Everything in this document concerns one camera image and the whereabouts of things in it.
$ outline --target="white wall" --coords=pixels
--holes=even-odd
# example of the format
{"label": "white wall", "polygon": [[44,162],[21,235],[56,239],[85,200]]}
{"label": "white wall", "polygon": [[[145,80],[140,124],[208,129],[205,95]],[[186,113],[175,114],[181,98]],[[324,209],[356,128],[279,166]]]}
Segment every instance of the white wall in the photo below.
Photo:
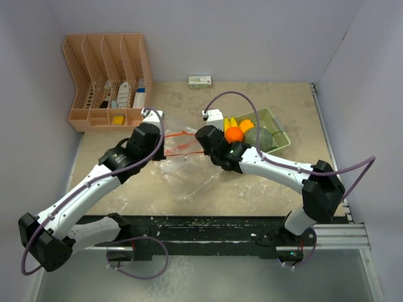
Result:
{"label": "white wall", "polygon": [[44,0],[0,1],[1,301],[22,301],[30,282],[20,272],[17,221],[61,196],[77,148],[64,35]]}
{"label": "white wall", "polygon": [[[403,2],[368,0],[318,85],[338,165],[375,154],[352,193],[388,301],[402,301]],[[355,175],[343,176],[351,184]]]}
{"label": "white wall", "polygon": [[363,0],[50,2],[68,33],[144,33],[158,81],[316,82]]}

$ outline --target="wooden table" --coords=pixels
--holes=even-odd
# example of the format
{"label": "wooden table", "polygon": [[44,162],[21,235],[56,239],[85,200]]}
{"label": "wooden table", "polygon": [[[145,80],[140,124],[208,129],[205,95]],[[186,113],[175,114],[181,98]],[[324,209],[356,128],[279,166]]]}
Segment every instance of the wooden table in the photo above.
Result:
{"label": "wooden table", "polygon": [[[196,90],[189,89],[185,82],[157,82],[153,88],[157,109],[194,128],[204,125],[201,112],[217,94],[228,90],[243,92],[258,109],[271,108],[284,126],[292,144],[282,157],[313,164],[318,159],[331,162],[308,83],[215,82],[212,89]],[[220,108],[224,116],[240,116],[252,111],[248,103],[236,95],[223,96],[212,107]],[[85,133],[71,186],[85,177],[107,149],[129,136],[128,132],[115,131]],[[106,215],[116,211],[121,215],[285,216],[302,204],[299,194],[273,181],[235,172],[219,172],[215,168],[212,165],[207,168],[217,175],[214,181],[190,200],[181,200],[173,194],[178,187],[168,186],[160,169],[148,164],[139,174],[105,196],[88,214]],[[182,184],[189,190],[195,181],[196,175],[187,177]],[[336,214],[344,215],[341,206]]]}

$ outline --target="green avocado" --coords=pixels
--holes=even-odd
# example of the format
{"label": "green avocado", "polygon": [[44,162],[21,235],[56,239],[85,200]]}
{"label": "green avocado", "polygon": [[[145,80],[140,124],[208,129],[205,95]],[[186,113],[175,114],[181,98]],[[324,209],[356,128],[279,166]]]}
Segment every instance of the green avocado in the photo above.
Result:
{"label": "green avocado", "polygon": [[[250,144],[252,147],[256,146],[256,136],[258,134],[258,128],[253,127],[245,133],[244,142]],[[269,152],[273,146],[273,136],[270,131],[260,127],[259,134],[259,149],[263,152]]]}

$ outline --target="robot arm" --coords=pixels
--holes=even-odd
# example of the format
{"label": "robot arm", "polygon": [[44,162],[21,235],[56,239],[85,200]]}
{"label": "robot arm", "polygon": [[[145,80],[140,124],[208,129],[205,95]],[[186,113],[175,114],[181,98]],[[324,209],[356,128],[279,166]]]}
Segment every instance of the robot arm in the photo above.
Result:
{"label": "robot arm", "polygon": [[[219,120],[216,115],[214,114],[214,120]],[[332,221],[345,191],[344,186],[336,176],[317,177],[270,164],[259,156],[255,147],[241,142],[228,143],[224,138],[223,131],[208,121],[207,124],[197,131],[195,137],[202,145],[205,154],[210,156],[213,164],[221,166],[225,171],[258,175],[279,182],[302,195],[303,206],[292,211],[286,217],[284,229],[295,236],[299,236],[315,223]],[[311,165],[290,162],[269,154],[264,156],[275,162],[308,171],[332,171],[331,166],[321,160],[316,165]]]}
{"label": "robot arm", "polygon": [[[34,232],[40,228],[45,219],[50,218],[29,250],[46,271],[59,268],[74,252],[97,243],[113,241],[122,232],[126,232],[128,223],[116,213],[86,225],[76,225],[76,223],[103,196],[123,184],[129,177],[139,173],[147,164],[144,162],[142,165],[116,175],[113,173],[146,158],[155,149],[161,137],[160,122],[155,113],[147,112],[144,115],[146,117],[143,123],[133,131],[132,136],[107,150],[98,164],[73,190],[37,216],[27,213],[19,219],[21,242],[26,247]],[[162,144],[153,160],[164,158]],[[110,175],[90,184],[91,180],[105,174]],[[83,185],[86,186],[84,190],[71,198],[58,212],[52,214],[58,205],[72,197],[73,193]]]}

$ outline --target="banana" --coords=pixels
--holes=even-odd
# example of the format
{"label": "banana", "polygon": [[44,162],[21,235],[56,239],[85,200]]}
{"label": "banana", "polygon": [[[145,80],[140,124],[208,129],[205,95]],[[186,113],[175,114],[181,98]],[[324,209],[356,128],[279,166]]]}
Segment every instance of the banana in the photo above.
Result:
{"label": "banana", "polygon": [[237,123],[236,119],[233,116],[231,116],[230,126],[231,127],[238,127],[238,123]]}
{"label": "banana", "polygon": [[230,128],[230,122],[228,118],[224,118],[224,133],[227,131],[228,128]]}

